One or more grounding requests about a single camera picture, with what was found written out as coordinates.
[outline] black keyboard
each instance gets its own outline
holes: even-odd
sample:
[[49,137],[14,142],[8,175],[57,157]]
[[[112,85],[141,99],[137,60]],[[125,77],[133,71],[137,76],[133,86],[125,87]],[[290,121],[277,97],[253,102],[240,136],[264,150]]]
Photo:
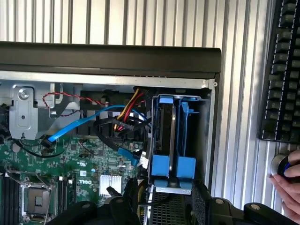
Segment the black keyboard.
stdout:
[[278,0],[275,9],[260,138],[300,143],[300,0]]

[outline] motherboard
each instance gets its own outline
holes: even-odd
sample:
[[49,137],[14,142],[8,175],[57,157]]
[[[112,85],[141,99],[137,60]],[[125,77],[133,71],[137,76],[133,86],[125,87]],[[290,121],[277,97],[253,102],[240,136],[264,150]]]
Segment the motherboard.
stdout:
[[[131,151],[143,148],[143,142],[119,140],[116,143]],[[39,155],[62,154],[42,158],[24,151],[13,140],[0,144],[0,166],[11,174],[0,179],[0,213],[5,214],[7,204],[12,204],[7,196],[15,189],[18,199],[14,201],[19,204],[20,224],[34,225],[45,219],[51,220],[80,201],[101,206],[110,197],[107,187],[122,193],[127,180],[137,175],[137,168],[129,160],[96,138],[63,136],[52,146],[52,152],[45,152],[47,150],[38,145],[38,141],[24,140],[23,144]],[[45,185],[36,186],[35,180],[52,183],[52,190],[45,189]]]

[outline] screw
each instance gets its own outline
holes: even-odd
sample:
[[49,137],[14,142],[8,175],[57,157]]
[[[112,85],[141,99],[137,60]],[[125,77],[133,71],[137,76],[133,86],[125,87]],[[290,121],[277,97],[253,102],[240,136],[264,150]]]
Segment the screw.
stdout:
[[82,208],[83,208],[83,209],[86,209],[86,208],[88,208],[89,206],[90,206],[90,204],[85,204],[85,205],[82,206]]
[[26,100],[29,98],[29,93],[26,89],[20,89],[19,90],[19,98],[21,100]]
[[217,204],[224,204],[224,201],[222,199],[216,199]]
[[261,207],[259,207],[258,205],[255,205],[255,204],[250,205],[250,207],[254,210],[260,210],[261,209]]

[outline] black cable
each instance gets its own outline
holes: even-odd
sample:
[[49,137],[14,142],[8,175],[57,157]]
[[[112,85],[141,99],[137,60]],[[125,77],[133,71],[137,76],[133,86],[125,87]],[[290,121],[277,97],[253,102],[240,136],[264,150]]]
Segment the black cable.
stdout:
[[139,202],[139,206],[146,207],[146,206],[163,205],[163,204],[168,203],[171,199],[172,199],[172,194],[169,194],[166,198],[164,198],[160,201],[157,201],[157,202],[145,202],[145,203]]
[[65,152],[65,150],[63,150],[62,152],[58,153],[58,154],[55,154],[55,155],[51,155],[51,156],[42,156],[42,155],[39,155],[35,152],[32,152],[28,149],[26,149],[21,143],[19,140],[14,140],[14,142],[16,143],[16,145],[18,145],[21,149],[23,149],[25,152],[35,156],[35,157],[38,157],[38,158],[54,158],[54,157],[57,157],[57,156],[60,156],[62,153]]
[[38,158],[54,158],[54,157],[60,156],[62,153],[64,153],[64,152],[66,151],[66,149],[68,148],[68,146],[69,146],[70,143],[71,143],[72,138],[73,138],[73,133],[72,133],[72,135],[70,136],[69,142],[68,142],[67,146],[64,148],[64,150],[63,150],[62,152],[60,152],[60,153],[57,153],[57,154],[54,154],[54,155],[50,155],[50,156],[42,156],[42,155],[39,155],[39,154],[37,154],[37,153],[35,153],[35,152],[32,152],[32,151],[26,149],[26,148],[20,143],[20,140],[15,140],[15,139],[14,139],[14,142],[16,143],[17,146],[19,146],[19,147],[20,147],[21,149],[23,149],[25,152],[27,152],[27,153],[29,153],[29,154],[35,156],[35,157],[38,157]]
[[106,123],[110,123],[108,122],[109,120],[104,119],[104,120],[97,120],[94,122],[93,124],[93,129],[95,134],[98,136],[98,138],[108,147],[110,147],[112,150],[114,151],[118,151],[119,148],[121,148],[120,146],[118,146],[117,144],[113,143],[111,140],[108,140],[106,137],[104,137],[101,132],[99,132],[99,130],[97,129],[98,126],[104,125]]
[[149,126],[149,123],[151,122],[152,118],[149,118],[147,120],[141,120],[140,118],[137,118],[137,117],[130,117],[129,118],[130,120],[135,120],[135,121],[139,121],[141,123],[137,124],[134,126],[133,130],[122,130],[120,131],[119,133],[119,136],[125,136],[126,134],[130,133],[130,132],[134,132],[134,131],[137,131],[139,129],[142,129],[144,128],[145,126]]
[[37,144],[25,144],[22,139],[19,139],[19,142],[23,145],[23,146],[26,146],[26,147],[36,147],[36,146],[39,146],[41,144],[40,143],[37,143]]
[[78,142],[78,143],[79,143],[79,145],[80,145],[84,150],[86,150],[88,153],[90,153],[90,154],[92,154],[92,155],[94,155],[94,156],[99,155],[99,153],[98,153],[98,154],[95,154],[92,150],[90,150],[90,149],[88,149],[87,147],[85,147],[85,146],[83,145],[82,142]]

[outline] ram slot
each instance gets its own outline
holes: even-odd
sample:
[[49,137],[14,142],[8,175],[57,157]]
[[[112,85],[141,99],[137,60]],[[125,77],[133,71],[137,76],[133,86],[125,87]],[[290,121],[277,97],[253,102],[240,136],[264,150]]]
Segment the ram slot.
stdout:
[[67,209],[67,181],[58,181],[57,190],[58,200],[57,200],[57,214],[63,213]]
[[1,179],[1,215],[0,224],[19,224],[20,185],[9,177]]

